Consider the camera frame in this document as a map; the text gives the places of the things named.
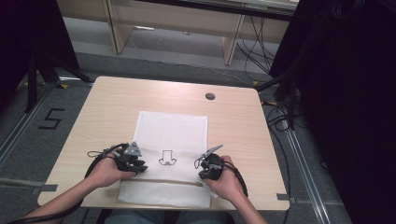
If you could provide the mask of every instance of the floor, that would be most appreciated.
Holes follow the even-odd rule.
[[[116,55],[111,47],[106,23],[68,18],[64,18],[64,22],[77,53],[81,71],[92,77],[99,75],[142,77],[250,88],[254,85],[254,81],[260,83],[271,79],[264,74],[260,67],[251,61],[247,61],[247,57],[239,49],[235,51],[233,63],[224,65],[221,40],[217,36],[185,34],[158,29],[135,29],[131,33],[130,40],[122,54]],[[238,40],[238,43],[243,48],[242,40]],[[254,41],[245,41],[245,44],[249,49],[254,47],[255,51],[260,50]],[[265,47],[276,55],[277,44],[265,43]],[[258,57],[257,59],[264,63],[262,58]],[[60,71],[59,74],[69,76],[64,71]],[[276,86],[261,92],[261,99],[263,101],[274,101],[275,90]],[[56,138],[58,142],[62,143],[67,138],[74,119],[84,103],[84,97],[88,95],[89,91],[90,87],[83,85],[70,85],[67,91],[54,89],[49,93],[49,99],[42,105],[36,115],[37,119],[29,124],[30,127],[42,125],[42,119],[46,116],[47,109],[61,104],[68,108],[67,111],[70,111],[70,114],[68,114],[70,120],[65,120],[63,122],[64,126],[61,125],[60,130],[48,137]],[[1,142],[6,141],[8,134],[22,116],[21,111],[25,107],[25,96],[26,87],[22,86],[16,92],[14,101],[10,103],[6,111],[2,112],[0,118]],[[267,120],[279,116],[273,109],[275,108],[269,105],[263,107]],[[351,223],[330,175],[321,164],[320,153],[309,132],[309,124],[304,121],[304,116],[297,117],[295,124],[295,134],[304,154],[307,168],[325,205],[330,222],[320,222],[318,219],[312,198],[302,178],[302,170],[299,168],[296,155],[290,147],[287,135],[279,129],[281,123],[275,123],[272,126],[274,129],[272,137],[285,186],[288,188],[290,184],[290,210],[288,212],[261,211],[261,214],[269,223]],[[14,149],[15,151],[22,151],[34,144],[38,146],[42,144],[38,140],[40,139],[39,135],[41,136],[43,133],[33,129],[26,132],[34,134],[20,139],[16,146],[19,149]],[[61,144],[46,147],[49,149],[43,148],[43,151],[38,150],[37,153],[50,154],[45,150],[61,150],[62,146],[59,145]],[[43,163],[42,160],[29,159],[29,155],[26,155],[26,153],[19,155],[18,152],[13,152],[7,162],[0,166],[0,196],[2,201],[18,199],[17,203],[1,203],[2,209],[0,211],[3,212],[0,212],[0,222],[12,220],[9,219],[10,214],[13,214],[13,217],[21,216],[35,207],[37,197],[35,184],[39,185],[45,182],[51,164],[56,161],[57,154],[54,153],[53,156],[45,159],[49,164],[47,166],[40,167],[40,169],[22,166],[25,169],[15,172],[14,161],[19,161],[22,157],[31,163]],[[14,184],[7,184],[5,180],[14,180]],[[15,185],[15,180],[27,180],[28,182]],[[68,217],[64,223],[95,223],[99,213],[99,209],[81,208],[73,216]],[[236,212],[231,212],[231,214],[235,223],[243,223]]]

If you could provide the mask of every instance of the right hand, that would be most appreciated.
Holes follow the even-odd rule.
[[[233,164],[230,156],[222,156],[224,161]],[[220,198],[232,202],[233,199],[245,195],[239,180],[232,170],[227,167],[223,168],[221,177],[218,180],[205,179],[205,183],[215,191]]]

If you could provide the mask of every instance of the left hand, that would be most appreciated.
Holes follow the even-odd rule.
[[[115,158],[114,154],[107,153],[108,157]],[[127,179],[135,176],[135,172],[120,171],[113,159],[103,158],[93,168],[91,173],[87,176],[97,188],[108,187],[119,180]]]

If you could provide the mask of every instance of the wooden table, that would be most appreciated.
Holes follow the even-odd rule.
[[[215,94],[214,100],[205,98],[209,92]],[[258,210],[289,208],[289,201],[279,201],[276,197],[286,194],[286,190],[256,91],[120,77],[96,79],[49,175],[47,184],[56,184],[58,188],[54,192],[41,192],[38,203],[48,202],[83,178],[92,162],[88,151],[131,143],[142,110],[208,116],[208,147],[224,144],[218,154],[232,157],[255,207]],[[118,202],[119,188],[120,182],[97,189],[85,198],[82,206],[156,208]],[[234,207],[212,198],[210,209]]]

